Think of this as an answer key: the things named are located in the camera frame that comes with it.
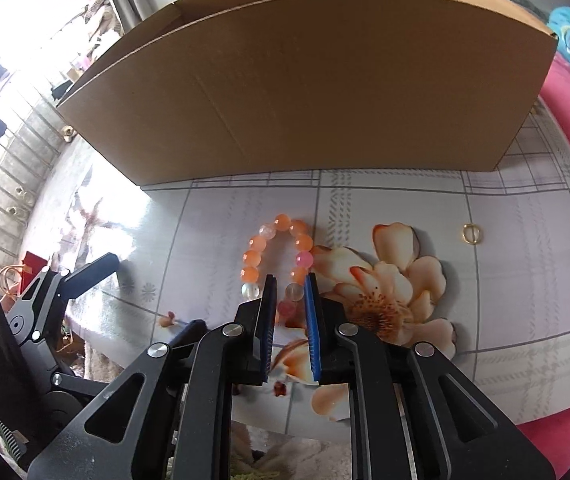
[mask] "brown cardboard box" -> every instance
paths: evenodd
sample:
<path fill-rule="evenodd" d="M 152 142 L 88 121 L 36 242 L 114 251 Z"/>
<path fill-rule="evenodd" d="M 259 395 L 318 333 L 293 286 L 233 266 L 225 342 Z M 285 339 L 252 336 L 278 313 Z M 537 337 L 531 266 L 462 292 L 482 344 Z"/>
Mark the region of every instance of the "brown cardboard box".
<path fill-rule="evenodd" d="M 179 0 L 105 53 L 60 111 L 140 185 L 490 171 L 555 47 L 507 0 Z"/>

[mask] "translucent bead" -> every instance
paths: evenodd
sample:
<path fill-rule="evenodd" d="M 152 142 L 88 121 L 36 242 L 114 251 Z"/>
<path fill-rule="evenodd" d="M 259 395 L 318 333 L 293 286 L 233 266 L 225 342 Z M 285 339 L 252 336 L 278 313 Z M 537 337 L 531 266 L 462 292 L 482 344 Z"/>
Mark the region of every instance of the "translucent bead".
<path fill-rule="evenodd" d="M 243 299 L 252 301 L 260 296 L 261 288 L 255 283 L 243 283 L 241 294 L 243 295 Z"/>
<path fill-rule="evenodd" d="M 301 251 L 296 255 L 296 264 L 298 267 L 309 269 L 309 267 L 314 265 L 314 256 L 312 256 L 312 253 L 310 252 Z"/>
<path fill-rule="evenodd" d="M 249 248 L 258 253 L 262 253 L 267 247 L 267 240 L 262 236 L 256 235 L 249 239 Z"/>
<path fill-rule="evenodd" d="M 261 253 L 258 251 L 245 251 L 243 253 L 243 265 L 249 267 L 258 267 L 258 264 L 261 262 Z"/>
<path fill-rule="evenodd" d="M 276 226 L 277 231 L 287 231 L 291 225 L 291 220 L 289 219 L 289 216 L 281 213 L 274 219 L 274 225 Z"/>
<path fill-rule="evenodd" d="M 298 283 L 290 283 L 285 287 L 285 298 L 290 301 L 300 301 L 305 295 L 305 289 Z"/>
<path fill-rule="evenodd" d="M 243 267 L 241 269 L 241 281 L 243 283 L 256 283 L 258 281 L 258 269 L 256 267 Z"/>
<path fill-rule="evenodd" d="M 307 233 L 307 224 L 302 220 L 292 220 L 289 225 L 289 234 L 294 238 L 298 235 L 304 235 Z"/>
<path fill-rule="evenodd" d="M 279 313 L 279 316 L 284 317 L 285 319 L 292 317 L 296 314 L 296 303 L 290 300 L 282 300 L 279 301 L 276 310 Z"/>
<path fill-rule="evenodd" d="M 276 226 L 274 224 L 263 224 L 258 229 L 258 234 L 267 240 L 271 240 L 276 236 Z"/>
<path fill-rule="evenodd" d="M 305 283 L 305 276 L 307 276 L 307 269 L 304 269 L 303 267 L 294 267 L 289 272 L 291 282 L 298 283 L 299 285 L 303 285 L 303 283 Z"/>
<path fill-rule="evenodd" d="M 296 245 L 296 248 L 299 251 L 308 251 L 314 247 L 314 240 L 307 235 L 298 235 L 294 245 Z"/>

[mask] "orange bead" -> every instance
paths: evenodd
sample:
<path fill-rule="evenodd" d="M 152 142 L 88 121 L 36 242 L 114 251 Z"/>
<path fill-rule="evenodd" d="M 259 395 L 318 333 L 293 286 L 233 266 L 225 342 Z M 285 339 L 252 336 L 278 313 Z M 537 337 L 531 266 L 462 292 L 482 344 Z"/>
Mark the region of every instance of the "orange bead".
<path fill-rule="evenodd" d="M 276 226 L 277 231 L 287 231 L 291 225 L 291 220 L 289 219 L 289 216 L 281 213 L 274 219 L 274 225 Z"/>
<path fill-rule="evenodd" d="M 252 236 L 249 239 L 249 248 L 258 253 L 262 253 L 267 247 L 267 240 L 260 235 Z"/>
<path fill-rule="evenodd" d="M 307 235 L 298 235 L 294 245 L 299 251 L 308 251 L 314 246 L 314 240 Z"/>
<path fill-rule="evenodd" d="M 303 267 L 292 267 L 289 272 L 292 283 L 303 285 L 305 283 L 305 276 L 307 276 L 307 269 Z"/>
<path fill-rule="evenodd" d="M 241 281 L 243 283 L 256 283 L 258 281 L 258 269 L 256 267 L 243 267 L 241 269 Z"/>
<path fill-rule="evenodd" d="M 298 235 L 307 234 L 307 224 L 302 220 L 292 220 L 289 226 L 289 234 L 294 238 Z"/>
<path fill-rule="evenodd" d="M 261 253 L 258 251 L 245 251 L 243 253 L 243 264 L 249 267 L 258 267 L 261 262 Z"/>

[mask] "metal screw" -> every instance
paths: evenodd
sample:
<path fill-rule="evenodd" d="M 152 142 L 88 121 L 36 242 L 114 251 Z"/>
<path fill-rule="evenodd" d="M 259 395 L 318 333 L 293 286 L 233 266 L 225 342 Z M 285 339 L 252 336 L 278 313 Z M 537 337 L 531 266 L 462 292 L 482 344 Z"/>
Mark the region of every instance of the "metal screw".
<path fill-rule="evenodd" d="M 414 347 L 414 351 L 421 357 L 432 357 L 434 355 L 434 347 L 426 342 L 418 343 Z"/>
<path fill-rule="evenodd" d="M 238 337 L 243 333 L 243 326 L 238 323 L 230 323 L 223 327 L 223 335 L 227 337 Z"/>
<path fill-rule="evenodd" d="M 147 355 L 153 357 L 154 359 L 158 357 L 163 357 L 165 354 L 169 352 L 169 346 L 165 343 L 154 343 L 147 349 Z"/>
<path fill-rule="evenodd" d="M 354 323 L 343 323 L 338 327 L 338 333 L 342 335 L 356 335 L 358 331 L 359 328 Z"/>

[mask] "clear bead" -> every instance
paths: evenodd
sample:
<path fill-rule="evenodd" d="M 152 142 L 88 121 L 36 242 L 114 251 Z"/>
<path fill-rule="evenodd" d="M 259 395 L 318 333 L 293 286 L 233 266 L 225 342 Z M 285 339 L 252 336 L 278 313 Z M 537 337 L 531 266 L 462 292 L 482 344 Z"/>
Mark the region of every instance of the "clear bead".
<path fill-rule="evenodd" d="M 261 288 L 255 283 L 243 283 L 241 294 L 243 295 L 243 299 L 252 301 L 261 295 Z"/>
<path fill-rule="evenodd" d="M 300 301 L 303 299 L 305 289 L 298 283 L 290 283 L 285 287 L 285 297 L 290 301 Z"/>
<path fill-rule="evenodd" d="M 266 240 L 271 240 L 276 236 L 276 226 L 274 224 L 263 224 L 261 228 L 258 229 L 258 234 Z"/>

